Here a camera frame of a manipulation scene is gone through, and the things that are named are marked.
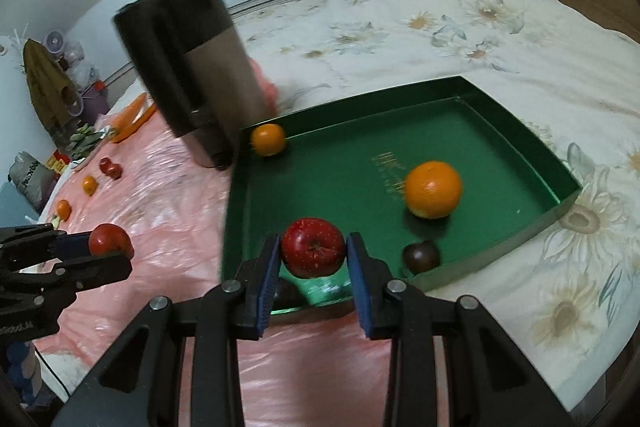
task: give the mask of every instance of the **blue gripper pad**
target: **blue gripper pad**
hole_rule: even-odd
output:
[[[60,261],[70,261],[91,255],[89,251],[90,235],[91,232],[59,235],[53,242],[52,254]]]
[[[353,294],[353,302],[356,306],[356,313],[360,327],[364,330],[367,337],[371,338],[373,334],[373,323],[371,318],[371,298],[370,289],[362,270],[361,261],[369,259],[364,245],[361,247],[362,241],[354,241],[350,234],[347,237],[347,267],[349,269],[349,277],[351,279],[351,292]]]
[[[280,238],[275,237],[273,248],[271,248],[271,256],[267,268],[264,271],[264,277],[260,284],[260,291],[257,296],[257,314],[256,328],[258,334],[262,337],[264,330],[269,326],[269,318],[273,310],[273,300],[276,295],[276,286],[278,284],[278,273],[280,272]]]

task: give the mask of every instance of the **carrot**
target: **carrot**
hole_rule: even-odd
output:
[[[111,141],[113,143],[120,143],[126,140],[129,136],[138,131],[138,129],[140,129],[143,124],[153,116],[153,114],[156,112],[156,108],[156,103],[152,103],[140,118],[138,118],[132,125],[129,125],[126,129],[114,136]]]
[[[121,110],[116,118],[111,122],[111,134],[113,136],[117,136],[127,127],[129,127],[133,121],[136,119],[140,109],[145,105],[146,102],[146,92],[142,93],[137,97],[133,102],[131,102],[127,107]]]

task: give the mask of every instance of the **bed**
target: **bed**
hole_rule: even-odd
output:
[[[640,316],[635,0],[301,0],[236,24],[278,87],[280,112],[460,74],[565,162],[584,187],[566,216],[430,295],[478,296],[578,420],[599,411]],[[70,232],[104,221],[126,228],[134,272],[80,294],[61,332],[38,341],[71,387],[151,297],[193,298],[218,282],[229,173],[192,164],[159,114],[106,147],[123,179],[89,199],[71,176],[57,197],[74,204]],[[270,328],[239,350],[247,425],[382,423],[388,345],[365,341],[353,314]]]

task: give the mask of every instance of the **green tray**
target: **green tray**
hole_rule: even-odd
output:
[[[300,217],[321,217],[344,235],[360,232],[372,257],[422,290],[492,263],[551,225],[580,185],[554,154],[500,104],[460,76],[345,98],[272,120],[287,133],[284,153],[261,158],[242,131],[226,214],[222,277],[255,257],[268,233]],[[440,160],[463,181],[445,219],[412,216],[402,181]],[[402,265],[405,245],[436,240],[442,264],[416,277]],[[312,305],[350,298],[346,264],[331,277],[300,280]]]

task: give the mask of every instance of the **gray bag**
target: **gray bag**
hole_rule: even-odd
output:
[[[15,163],[9,169],[9,177],[18,192],[40,213],[56,186],[58,175],[29,153],[22,151],[15,157]]]

